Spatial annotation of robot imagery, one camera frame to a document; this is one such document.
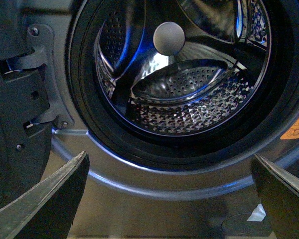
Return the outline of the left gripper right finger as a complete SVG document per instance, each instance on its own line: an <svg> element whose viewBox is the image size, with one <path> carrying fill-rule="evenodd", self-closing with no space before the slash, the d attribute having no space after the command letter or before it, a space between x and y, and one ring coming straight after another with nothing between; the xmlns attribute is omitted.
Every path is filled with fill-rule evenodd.
<svg viewBox="0 0 299 239"><path fill-rule="evenodd" d="M251 173L278 239L299 239L299 178L255 154Z"/></svg>

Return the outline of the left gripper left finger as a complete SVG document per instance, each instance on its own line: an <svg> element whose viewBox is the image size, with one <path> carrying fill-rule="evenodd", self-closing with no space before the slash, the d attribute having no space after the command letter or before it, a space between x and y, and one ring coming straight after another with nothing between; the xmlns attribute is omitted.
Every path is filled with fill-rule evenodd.
<svg viewBox="0 0 299 239"><path fill-rule="evenodd" d="M0 239L65 239L84 194L90 168L82 151L0 209Z"/></svg>

